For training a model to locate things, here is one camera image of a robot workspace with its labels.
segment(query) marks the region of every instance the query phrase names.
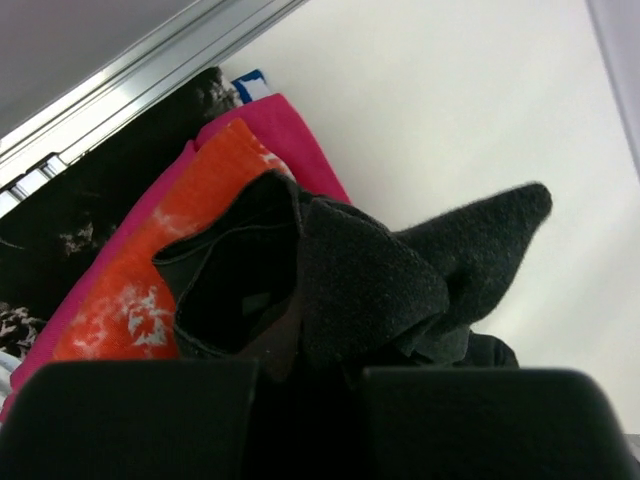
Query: black object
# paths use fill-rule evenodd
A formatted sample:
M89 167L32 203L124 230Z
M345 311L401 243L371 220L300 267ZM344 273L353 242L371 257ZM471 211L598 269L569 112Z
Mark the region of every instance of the black object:
M638 480L583 375L376 368L355 391L255 362L50 365L0 428L0 478Z
M268 172L154 263L176 298L187 357L258 357L280 380L296 358L317 370L362 357L388 364L370 356L389 345L452 364L550 209L549 192L532 184L393 233Z
M0 478L238 478L254 361L52 364L0 429Z
M24 356L138 198L234 95L205 70L0 219L0 350Z
M602 392L579 373L365 371L367 478L640 478Z

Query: black printed fabric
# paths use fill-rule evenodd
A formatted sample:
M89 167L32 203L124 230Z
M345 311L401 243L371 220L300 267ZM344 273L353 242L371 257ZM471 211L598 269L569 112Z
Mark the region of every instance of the black printed fabric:
M0 351L26 354L138 198L236 102L205 70L0 218Z

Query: clothing pile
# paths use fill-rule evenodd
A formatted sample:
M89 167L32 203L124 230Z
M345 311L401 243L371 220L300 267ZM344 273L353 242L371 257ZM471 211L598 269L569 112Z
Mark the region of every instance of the clothing pile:
M0 421L52 362L517 367L470 327L550 210L530 184L392 232L259 71L206 70L0 218Z

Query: orange fabric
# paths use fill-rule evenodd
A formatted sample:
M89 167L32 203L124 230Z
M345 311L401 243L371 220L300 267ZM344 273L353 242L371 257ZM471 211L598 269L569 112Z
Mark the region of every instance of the orange fabric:
M53 359L176 357L175 302L152 256L219 217L247 183L271 168L288 173L242 120L233 120L203 145L106 267L62 334Z

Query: pink towel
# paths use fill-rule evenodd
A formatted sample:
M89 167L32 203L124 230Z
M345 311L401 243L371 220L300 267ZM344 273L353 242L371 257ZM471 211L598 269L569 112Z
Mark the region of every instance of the pink towel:
M14 392L18 392L42 365L49 362L62 332L75 317L93 283L106 265L113 260L131 233L151 215L174 181L193 160L197 150L234 118L244 120L258 140L288 165L303 187L314 193L322 193L336 200L349 202L347 194L312 133L282 95L272 95L223 114L205 125L195 142L187 143L178 159L138 200L91 268L76 283L44 330L38 335L33 348L20 367L11 375L11 386ZM0 422L4 421L14 396L15 393L7 398L0 412Z

